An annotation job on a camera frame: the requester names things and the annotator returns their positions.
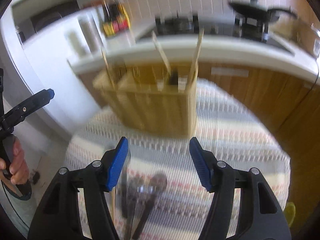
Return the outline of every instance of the screw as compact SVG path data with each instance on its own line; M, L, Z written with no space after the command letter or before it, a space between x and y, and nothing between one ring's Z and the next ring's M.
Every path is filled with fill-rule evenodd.
M223 161L218 161L218 162L217 162L217 165L218 165L220 168L224 168L225 166L227 166L226 163L223 162Z
M258 175L259 174L259 170L257 168L252 168L251 169L251 172L255 175Z
M59 170L59 174L61 174L61 175L66 174L67 171L68 171L68 170L67 170L66 168L61 168L61 169Z
M101 166L101 161L94 161L94 162L92 163L92 166L93 166L93 167L96 167L96 168L100 167L100 166Z

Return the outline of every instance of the stove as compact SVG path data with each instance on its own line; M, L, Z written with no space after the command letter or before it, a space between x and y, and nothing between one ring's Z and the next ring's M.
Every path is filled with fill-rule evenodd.
M204 35L228 36L264 43L282 51L294 54L282 44L274 40L268 34L268 25L260 22L250 22L249 19L236 17L235 24L216 23L209 20L198 20L197 15L193 15L192 20L187 17L167 18L161 22L160 18L155 19L156 25L146 34L137 39L142 41L151 38L152 32L156 36L199 34L200 29L204 29Z

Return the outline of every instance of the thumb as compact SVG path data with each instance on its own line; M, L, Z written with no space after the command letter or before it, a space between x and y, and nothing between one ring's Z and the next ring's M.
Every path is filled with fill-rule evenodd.
M0 158L0 169L3 170L3 169L5 169L5 167L6 167L5 161Z

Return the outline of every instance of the sauce bottle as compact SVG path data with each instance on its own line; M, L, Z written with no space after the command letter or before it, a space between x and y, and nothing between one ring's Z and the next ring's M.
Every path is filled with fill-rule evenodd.
M110 8L112 10L112 13L116 17L116 20L118 22L119 30L123 31L128 28L128 24L126 21L125 16L120 12L118 4L110 4Z
M110 7L104 1L103 6L103 14L104 14L104 24L103 29L107 37L114 36L119 32L119 25L116 20L116 17L110 10Z

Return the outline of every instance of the wooden skewer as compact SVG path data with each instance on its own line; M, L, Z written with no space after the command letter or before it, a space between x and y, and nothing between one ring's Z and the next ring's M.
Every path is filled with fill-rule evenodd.
M116 223L116 189L113 188L111 191L111 203L112 203L112 221Z
M190 71L189 71L186 89L191 85L190 82L191 82L193 73L196 69L196 64L199 59L203 36L204 36L204 29L201 29L199 32L199 36L198 36L198 43L197 43L196 51L193 55L193 59L192 59L192 63L191 63Z
M111 84L112 88L115 88L115 83L113 82L113 79L112 79L111 70L109 68L109 64L107 62L106 55L104 54L102 48L101 48L101 53L102 53L102 57L103 57L104 63L106 64L106 71L107 71L107 74L108 74L108 78L109 78L110 84Z
M171 67L170 67L169 60L168 60L167 56L165 55L160 43L158 42L155 32L152 32L152 40L153 40L154 45L156 46L156 49L159 51L159 53L162 57L162 60L165 64L165 67L167 68L169 76L171 76Z

